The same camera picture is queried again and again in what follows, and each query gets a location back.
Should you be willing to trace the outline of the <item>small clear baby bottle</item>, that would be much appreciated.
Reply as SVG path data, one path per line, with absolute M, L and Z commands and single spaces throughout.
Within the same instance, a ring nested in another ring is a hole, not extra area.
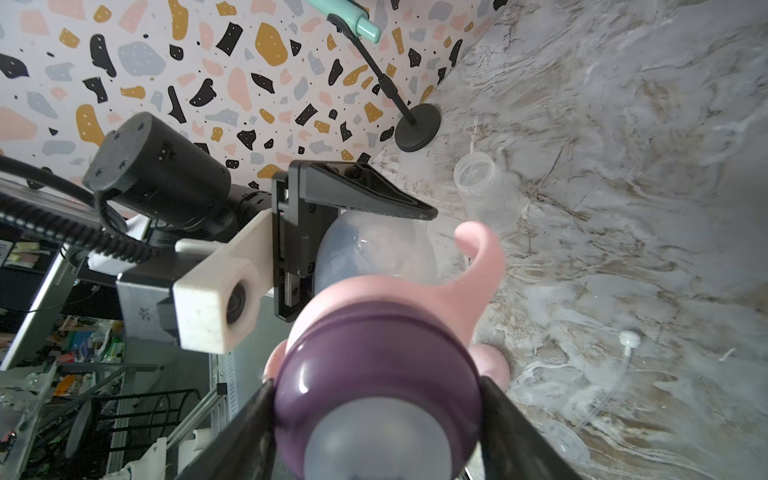
M 437 283 L 437 259 L 426 223 L 351 210 L 342 213 L 320 244 L 314 292 L 364 275 Z

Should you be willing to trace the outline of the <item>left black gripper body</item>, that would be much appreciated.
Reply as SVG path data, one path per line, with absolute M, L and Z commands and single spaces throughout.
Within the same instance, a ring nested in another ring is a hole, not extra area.
M 317 206 L 304 198 L 305 161 L 292 162 L 272 179 L 275 313 L 297 319 L 313 291 Z

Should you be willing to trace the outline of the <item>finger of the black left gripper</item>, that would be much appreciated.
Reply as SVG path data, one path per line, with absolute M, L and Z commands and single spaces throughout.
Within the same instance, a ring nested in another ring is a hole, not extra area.
M 367 163 L 300 161 L 297 173 L 298 197 L 308 203 L 420 221 L 438 216 Z

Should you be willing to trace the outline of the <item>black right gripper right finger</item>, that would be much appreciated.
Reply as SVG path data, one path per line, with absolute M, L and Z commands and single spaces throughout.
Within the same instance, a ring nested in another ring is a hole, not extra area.
M 479 388 L 486 479 L 581 479 L 490 377 L 481 376 Z

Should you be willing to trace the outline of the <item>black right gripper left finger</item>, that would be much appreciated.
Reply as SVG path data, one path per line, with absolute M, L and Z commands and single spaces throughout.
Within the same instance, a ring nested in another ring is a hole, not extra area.
M 275 380 L 264 382 L 226 428 L 176 479 L 270 479 L 275 464 Z

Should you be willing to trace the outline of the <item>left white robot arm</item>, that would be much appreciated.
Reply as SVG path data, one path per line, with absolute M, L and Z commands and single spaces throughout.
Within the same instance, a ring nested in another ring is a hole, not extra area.
M 294 160 L 271 192 L 235 185 L 208 151 L 142 112 L 109 133 L 85 175 L 98 203 L 113 200 L 181 238 L 229 241 L 272 214 L 277 315 L 294 321 L 314 294 L 322 239 L 343 211 L 429 221 L 435 207 L 359 162 Z

